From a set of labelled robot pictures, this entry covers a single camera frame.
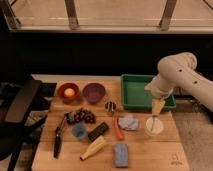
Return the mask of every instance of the green tray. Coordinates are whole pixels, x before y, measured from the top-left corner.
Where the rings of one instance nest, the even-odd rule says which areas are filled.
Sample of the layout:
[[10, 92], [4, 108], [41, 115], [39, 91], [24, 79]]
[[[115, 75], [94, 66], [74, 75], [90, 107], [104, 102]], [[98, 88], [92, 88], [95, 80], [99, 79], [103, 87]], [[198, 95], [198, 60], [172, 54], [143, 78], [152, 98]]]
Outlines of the green tray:
[[[124, 109], [139, 110], [152, 108], [152, 94], [144, 87], [152, 80], [153, 75], [121, 75], [121, 100]], [[176, 107], [173, 95], [170, 95], [163, 108], [164, 111]]]

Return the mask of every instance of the blue sponge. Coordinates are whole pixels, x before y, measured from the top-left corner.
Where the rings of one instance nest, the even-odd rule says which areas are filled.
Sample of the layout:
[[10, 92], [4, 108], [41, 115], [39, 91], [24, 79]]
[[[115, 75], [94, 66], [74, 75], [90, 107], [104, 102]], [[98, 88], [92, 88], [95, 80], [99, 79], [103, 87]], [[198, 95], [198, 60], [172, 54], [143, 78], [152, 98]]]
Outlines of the blue sponge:
[[114, 162], [116, 167], [128, 167], [127, 145], [117, 143], [114, 145]]

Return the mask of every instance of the orange carrot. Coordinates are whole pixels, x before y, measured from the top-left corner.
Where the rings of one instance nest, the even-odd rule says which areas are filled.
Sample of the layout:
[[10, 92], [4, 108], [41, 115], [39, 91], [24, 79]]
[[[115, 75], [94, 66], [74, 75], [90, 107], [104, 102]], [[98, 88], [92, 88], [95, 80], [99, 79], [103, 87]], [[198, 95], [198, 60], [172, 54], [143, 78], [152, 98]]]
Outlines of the orange carrot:
[[115, 127], [115, 135], [119, 140], [124, 140], [124, 136], [121, 133], [121, 130], [118, 126], [118, 117], [114, 117], [114, 127]]

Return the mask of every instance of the tabletop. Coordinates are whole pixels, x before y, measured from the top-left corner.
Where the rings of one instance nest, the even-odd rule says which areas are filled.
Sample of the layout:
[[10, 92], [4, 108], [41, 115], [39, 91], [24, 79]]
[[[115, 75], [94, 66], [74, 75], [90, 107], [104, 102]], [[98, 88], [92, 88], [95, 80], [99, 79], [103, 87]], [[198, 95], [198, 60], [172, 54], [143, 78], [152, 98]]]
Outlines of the tabletop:
[[[57, 96], [56, 91], [64, 82], [58, 82], [55, 96], [52, 100], [46, 123], [44, 125], [40, 143], [38, 145], [32, 165], [33, 171], [113, 171], [120, 170], [114, 165], [113, 145], [125, 143], [128, 147], [128, 168], [131, 171], [189, 171], [189, 166], [181, 140], [172, 118], [171, 112], [160, 114], [159, 118], [163, 122], [164, 130], [156, 136], [148, 136], [145, 133], [146, 120], [151, 116], [151, 111], [127, 111], [124, 110], [120, 96], [119, 80], [74, 80], [80, 91], [91, 82], [98, 82], [104, 85], [106, 95], [96, 103], [90, 104], [81, 95], [77, 100], [64, 104]], [[124, 140], [119, 141], [114, 132], [114, 118], [110, 117], [105, 109], [108, 101], [114, 101], [117, 105], [115, 115], [123, 117], [132, 114], [139, 120], [137, 131], [122, 130]], [[85, 152], [90, 142], [87, 140], [76, 140], [71, 129], [73, 126], [66, 126], [62, 135], [62, 146], [59, 157], [53, 157], [53, 145], [55, 139], [55, 129], [63, 118], [64, 113], [78, 110], [80, 108], [92, 111], [96, 116], [95, 124], [85, 124], [87, 131], [93, 130], [103, 121], [109, 125], [109, 130], [103, 135], [107, 145], [85, 161], [80, 160], [80, 156]]]

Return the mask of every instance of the chair armrest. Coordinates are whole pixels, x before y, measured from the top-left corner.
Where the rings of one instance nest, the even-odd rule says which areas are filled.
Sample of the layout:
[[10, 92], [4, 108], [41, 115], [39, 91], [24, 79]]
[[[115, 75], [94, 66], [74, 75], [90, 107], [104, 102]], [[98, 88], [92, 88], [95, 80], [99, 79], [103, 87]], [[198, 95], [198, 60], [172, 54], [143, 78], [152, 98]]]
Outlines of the chair armrest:
[[39, 91], [41, 83], [39, 80], [30, 80], [21, 88], [8, 109], [5, 122], [26, 122], [31, 105]]

